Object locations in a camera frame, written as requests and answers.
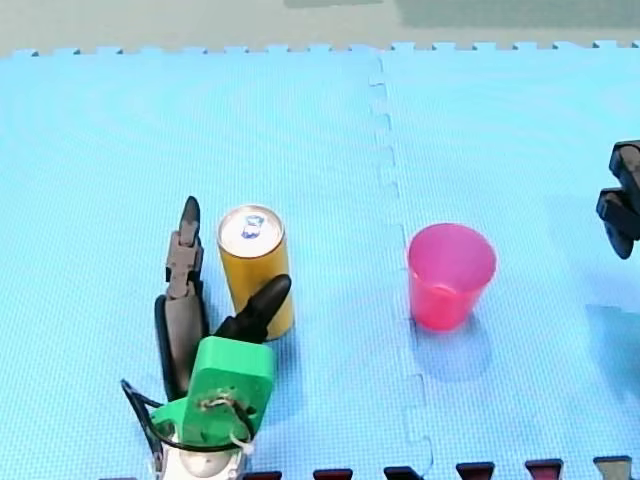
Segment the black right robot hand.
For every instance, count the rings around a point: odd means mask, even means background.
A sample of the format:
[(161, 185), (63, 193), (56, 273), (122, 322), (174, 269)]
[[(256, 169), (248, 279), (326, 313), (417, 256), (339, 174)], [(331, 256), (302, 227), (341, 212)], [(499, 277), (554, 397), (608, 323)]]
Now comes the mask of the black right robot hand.
[(609, 170), (619, 186), (600, 191), (596, 213), (616, 255), (628, 259), (639, 242), (639, 141), (616, 142)]

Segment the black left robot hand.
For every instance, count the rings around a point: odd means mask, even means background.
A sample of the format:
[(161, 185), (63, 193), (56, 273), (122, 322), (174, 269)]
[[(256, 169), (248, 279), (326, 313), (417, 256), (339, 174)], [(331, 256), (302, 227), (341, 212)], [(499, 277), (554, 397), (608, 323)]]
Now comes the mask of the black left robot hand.
[[(200, 205), (187, 198), (170, 235), (166, 290), (155, 301), (155, 330), (169, 400), (186, 395), (199, 342), (212, 333), (204, 305)], [(245, 204), (219, 222), (216, 242), (235, 310), (215, 335), (263, 343), (294, 324), (292, 280), (284, 222), (270, 208)]]

